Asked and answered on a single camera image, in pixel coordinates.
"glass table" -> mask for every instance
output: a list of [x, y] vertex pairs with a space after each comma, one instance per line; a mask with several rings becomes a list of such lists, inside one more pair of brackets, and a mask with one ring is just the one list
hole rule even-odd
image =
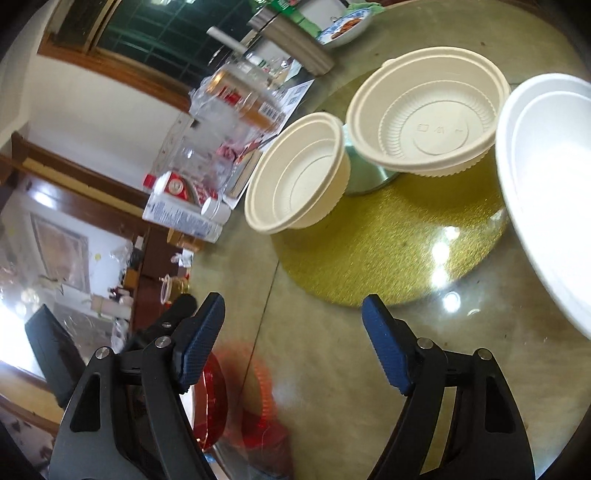
[[[342, 115], [352, 82], [387, 59], [430, 46], [483, 54], [512, 87], [547, 72], [589, 78], [567, 38], [532, 12], [498, 0], [416, 0], [388, 8], [364, 35], [335, 50], [337, 66], [316, 80], [297, 114], [325, 108]], [[444, 349], [493, 352], [524, 419], [539, 475], [591, 403], [591, 343], [554, 304], [502, 214], [499, 238], [468, 271], [409, 301], [389, 302], [389, 309]], [[217, 460], [230, 478], [364, 480], [404, 397], [388, 385], [359, 309], [307, 293], [279, 262], [276, 240], [252, 231], [242, 212], [225, 232], [215, 248], [196, 256], [191, 277], [199, 299], [218, 291], [227, 305], [213, 350], [229, 397]], [[470, 255], [469, 246], [464, 254]], [[453, 399], [446, 392], [426, 469], [441, 458]], [[259, 443], [245, 435], [253, 415], [265, 420], [254, 422], [262, 429]]]

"blue rubber gripper pad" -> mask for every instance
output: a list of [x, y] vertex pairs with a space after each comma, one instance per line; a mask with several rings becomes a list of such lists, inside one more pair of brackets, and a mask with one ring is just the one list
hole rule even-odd
[[409, 395], [413, 386], [409, 362], [413, 361], [417, 341], [413, 332], [402, 320], [390, 315], [377, 295], [365, 298], [361, 317], [388, 382], [402, 395]]
[[210, 293], [195, 316], [183, 320], [173, 333], [173, 365], [182, 391], [199, 381], [225, 315], [223, 297]]

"beige plastic bowl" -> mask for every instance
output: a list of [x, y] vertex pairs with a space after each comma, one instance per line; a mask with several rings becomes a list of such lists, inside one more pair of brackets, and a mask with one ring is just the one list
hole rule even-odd
[[324, 112], [306, 115], [262, 156], [246, 193], [246, 221], [268, 234], [313, 225], [343, 196], [349, 174], [342, 122]]
[[450, 175], [493, 146], [510, 93], [502, 72], [478, 53], [416, 50], [386, 61], [355, 93], [349, 135], [357, 152], [381, 167]]

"plate of food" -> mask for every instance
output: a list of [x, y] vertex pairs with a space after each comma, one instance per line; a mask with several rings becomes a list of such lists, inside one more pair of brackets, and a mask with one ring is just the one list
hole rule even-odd
[[339, 18], [329, 28], [318, 35], [317, 40], [326, 48], [345, 45], [360, 36], [371, 23], [369, 8], [362, 8]]

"blue and white plate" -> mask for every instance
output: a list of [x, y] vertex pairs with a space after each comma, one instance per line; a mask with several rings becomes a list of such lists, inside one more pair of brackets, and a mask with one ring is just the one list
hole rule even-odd
[[[361, 22], [342, 35], [339, 35], [335, 39], [331, 38], [332, 35], [337, 33], [349, 20], [353, 20], [354, 18], [360, 18]], [[360, 36], [371, 23], [371, 18], [372, 13], [369, 8], [356, 10], [355, 12], [351, 12], [349, 15], [339, 18], [329, 28], [318, 35], [316, 39], [323, 45], [326, 45], [326, 48], [340, 47], [341, 45], [345, 45]]]

